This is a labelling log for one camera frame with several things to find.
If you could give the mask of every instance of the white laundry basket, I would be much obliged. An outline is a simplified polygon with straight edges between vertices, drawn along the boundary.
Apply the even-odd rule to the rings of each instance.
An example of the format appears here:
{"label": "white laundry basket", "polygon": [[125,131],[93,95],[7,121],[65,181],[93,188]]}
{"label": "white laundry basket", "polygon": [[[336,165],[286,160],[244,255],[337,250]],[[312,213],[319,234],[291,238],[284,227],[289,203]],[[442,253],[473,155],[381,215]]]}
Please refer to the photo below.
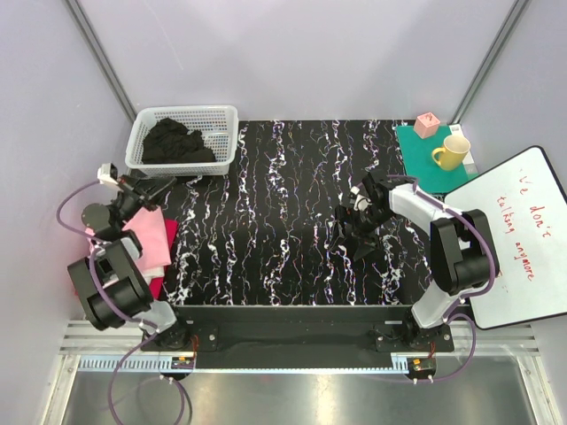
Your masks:
{"label": "white laundry basket", "polygon": [[[143,164],[144,138],[159,120],[181,122],[189,131],[203,132],[205,147],[216,162],[195,164]],[[237,150],[238,112],[233,106],[168,106],[138,113],[126,148],[126,165],[148,175],[224,175]]]}

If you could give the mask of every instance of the pink box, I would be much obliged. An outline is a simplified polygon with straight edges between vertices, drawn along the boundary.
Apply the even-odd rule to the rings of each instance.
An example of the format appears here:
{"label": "pink box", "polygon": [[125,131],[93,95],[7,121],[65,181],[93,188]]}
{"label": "pink box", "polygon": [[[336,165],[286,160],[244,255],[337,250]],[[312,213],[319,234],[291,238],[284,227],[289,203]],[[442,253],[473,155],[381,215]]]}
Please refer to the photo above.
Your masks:
{"label": "pink box", "polygon": [[437,133],[439,128],[439,119],[433,115],[431,112],[427,112],[423,115],[417,117],[416,124],[414,125],[414,131],[422,139],[426,137],[431,137]]}

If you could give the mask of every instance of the black towel in basket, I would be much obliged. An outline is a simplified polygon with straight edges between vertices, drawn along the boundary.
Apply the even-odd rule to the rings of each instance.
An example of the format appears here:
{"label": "black towel in basket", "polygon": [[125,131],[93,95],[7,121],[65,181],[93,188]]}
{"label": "black towel in basket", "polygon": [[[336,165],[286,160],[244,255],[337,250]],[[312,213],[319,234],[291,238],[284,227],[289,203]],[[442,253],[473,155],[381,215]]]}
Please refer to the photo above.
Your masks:
{"label": "black towel in basket", "polygon": [[144,164],[185,164],[216,162],[213,151],[206,148],[202,133],[198,130],[190,135],[181,123],[165,118],[150,130],[144,138]]}

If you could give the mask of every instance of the marble pattern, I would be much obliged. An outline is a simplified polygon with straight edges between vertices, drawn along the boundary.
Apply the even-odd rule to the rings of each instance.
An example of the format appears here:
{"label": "marble pattern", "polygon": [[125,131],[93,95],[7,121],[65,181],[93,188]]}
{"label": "marble pattern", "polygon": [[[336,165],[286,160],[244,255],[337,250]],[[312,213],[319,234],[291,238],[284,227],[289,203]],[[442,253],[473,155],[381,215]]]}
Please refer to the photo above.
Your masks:
{"label": "marble pattern", "polygon": [[241,122],[226,176],[180,179],[163,204],[179,222],[165,295],[176,305],[394,305],[430,278],[425,233],[403,218],[353,263],[334,251],[335,206],[369,170],[403,174],[403,121]]}

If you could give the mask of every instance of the mug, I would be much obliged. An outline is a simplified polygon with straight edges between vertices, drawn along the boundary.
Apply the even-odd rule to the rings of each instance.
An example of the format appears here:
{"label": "mug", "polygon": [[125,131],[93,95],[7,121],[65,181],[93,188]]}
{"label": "mug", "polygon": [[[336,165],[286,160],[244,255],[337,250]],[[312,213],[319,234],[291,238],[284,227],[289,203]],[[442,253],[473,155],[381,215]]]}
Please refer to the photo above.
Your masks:
{"label": "mug", "polygon": [[443,146],[433,150],[431,157],[435,164],[445,171],[455,170],[467,153],[470,151],[469,140],[462,135],[448,135],[443,141]]}

